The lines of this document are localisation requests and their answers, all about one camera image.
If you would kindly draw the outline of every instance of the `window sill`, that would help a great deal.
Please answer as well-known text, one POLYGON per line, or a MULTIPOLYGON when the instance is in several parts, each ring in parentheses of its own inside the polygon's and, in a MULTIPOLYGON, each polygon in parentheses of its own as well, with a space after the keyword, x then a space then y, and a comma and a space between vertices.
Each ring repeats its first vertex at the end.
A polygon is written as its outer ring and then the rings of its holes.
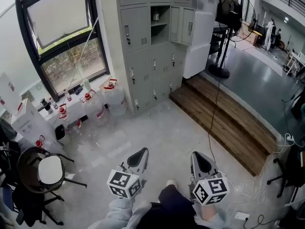
MULTIPOLYGON (((90 82, 90 86, 93 90, 96 91, 96 93, 99 96, 102 96, 102 90, 99 88, 100 85, 104 84, 111 78, 110 75, 106 74, 102 77, 90 82)), ((85 89, 83 89, 78 95, 72 94, 71 98, 72 100, 68 102, 65 100, 65 97, 62 97, 59 102, 57 103, 58 107, 62 105, 63 103, 67 104, 68 114, 72 116, 71 120, 69 122, 73 122, 77 120, 78 118, 83 117, 86 115, 84 112, 84 109, 82 107, 82 102, 80 101, 80 98, 83 98, 86 94, 85 89)), ((40 114, 51 124, 54 128, 58 127, 62 124, 62 120, 58 119, 59 115, 59 109, 55 110, 53 107, 53 113, 49 114, 45 109, 40 111, 40 114)))

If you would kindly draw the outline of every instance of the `dark pants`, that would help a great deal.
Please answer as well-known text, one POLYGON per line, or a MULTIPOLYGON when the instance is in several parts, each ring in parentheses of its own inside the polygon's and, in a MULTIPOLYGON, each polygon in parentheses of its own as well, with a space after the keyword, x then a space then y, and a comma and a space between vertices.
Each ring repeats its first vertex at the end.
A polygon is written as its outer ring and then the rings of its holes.
POLYGON ((152 208, 141 219, 137 229, 205 228, 196 225, 193 203, 183 197, 174 185, 162 190, 159 201, 152 203, 152 208))

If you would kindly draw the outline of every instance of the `black tripod stand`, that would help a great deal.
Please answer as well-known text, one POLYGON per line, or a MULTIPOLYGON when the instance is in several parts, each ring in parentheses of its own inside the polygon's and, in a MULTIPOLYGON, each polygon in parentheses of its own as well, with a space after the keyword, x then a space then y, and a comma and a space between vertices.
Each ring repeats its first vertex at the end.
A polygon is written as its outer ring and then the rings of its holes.
POLYGON ((233 34, 233 30, 234 30, 233 27, 229 28, 228 41, 227 41, 227 44, 225 46, 224 55, 223 55, 223 58, 221 60, 220 66, 218 67, 218 61, 216 61, 216 64, 211 64, 209 66, 209 71, 213 75, 215 75, 217 77, 220 77, 220 78, 228 78, 230 76, 230 72, 227 69, 223 69, 223 64, 224 64, 224 59, 225 59, 227 51, 228 51, 229 41, 230 41, 230 38, 232 37, 232 34, 233 34))

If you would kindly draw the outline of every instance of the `wooden platform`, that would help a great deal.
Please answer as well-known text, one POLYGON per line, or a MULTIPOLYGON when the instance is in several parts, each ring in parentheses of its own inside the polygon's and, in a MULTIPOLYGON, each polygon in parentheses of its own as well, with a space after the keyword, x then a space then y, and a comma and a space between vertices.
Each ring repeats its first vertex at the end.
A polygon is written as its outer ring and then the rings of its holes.
POLYGON ((211 136, 234 156, 253 176, 259 175, 267 156, 273 151, 275 137, 235 100, 206 79, 195 76, 170 99, 181 107, 206 131, 210 130, 216 107, 211 136))

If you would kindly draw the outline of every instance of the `gray floor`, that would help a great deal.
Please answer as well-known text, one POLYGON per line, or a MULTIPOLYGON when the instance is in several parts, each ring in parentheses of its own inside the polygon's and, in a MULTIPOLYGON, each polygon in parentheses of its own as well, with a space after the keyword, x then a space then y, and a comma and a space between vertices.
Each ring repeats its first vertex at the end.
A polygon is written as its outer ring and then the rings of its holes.
MULTIPOLYGON (((215 59, 216 54, 211 55, 207 66, 214 63, 215 59)), ((301 92, 303 85, 300 82, 286 76, 284 70, 281 77, 259 59, 231 45, 228 48, 225 67, 230 71, 231 76, 221 80, 221 83, 246 101, 282 136, 290 132, 295 140, 299 141, 305 135, 304 120, 294 119, 290 112, 292 102, 285 104, 288 131, 282 102, 282 99, 289 100, 299 87, 298 93, 301 92)), ((207 67, 205 72, 219 80, 209 73, 207 67)))
MULTIPOLYGON (((168 179, 175 179, 181 193, 188 197, 191 153, 200 151, 212 157, 207 132, 170 100, 135 118, 129 113, 117 119, 111 118, 102 128, 93 126, 90 120, 85 121, 81 136, 72 134, 73 141, 65 150, 69 157, 75 159, 75 163, 68 163, 66 170, 70 172, 69 178, 87 183, 88 188, 71 183, 63 184, 56 193, 65 202, 55 201, 48 205, 48 209, 65 225, 58 227, 46 218, 46 226, 36 222, 34 229, 86 229, 103 219, 108 212, 109 202, 114 199, 106 186, 111 169, 115 169, 123 159, 143 147, 150 151, 145 173, 148 182, 136 198, 136 204, 144 200, 157 201, 168 179)), ((229 185, 230 194, 217 206, 221 213, 226 212, 230 228, 243 228, 243 221, 234 219, 237 208, 250 214, 248 228, 257 224, 259 214, 264 214, 266 221, 285 214, 284 204, 289 201, 292 188, 286 188, 283 196, 277 198, 280 181, 266 185, 267 179, 279 173, 278 165, 272 163, 275 155, 269 156, 260 176, 252 177, 213 138, 211 147, 219 170, 226 173, 234 184, 234 188, 229 185), (254 182, 252 192, 249 180, 254 182)), ((1 208, 1 211, 5 211, 12 221, 15 220, 16 213, 9 212, 7 208, 1 208)), ((28 227, 24 224, 16 225, 16 228, 28 227)))

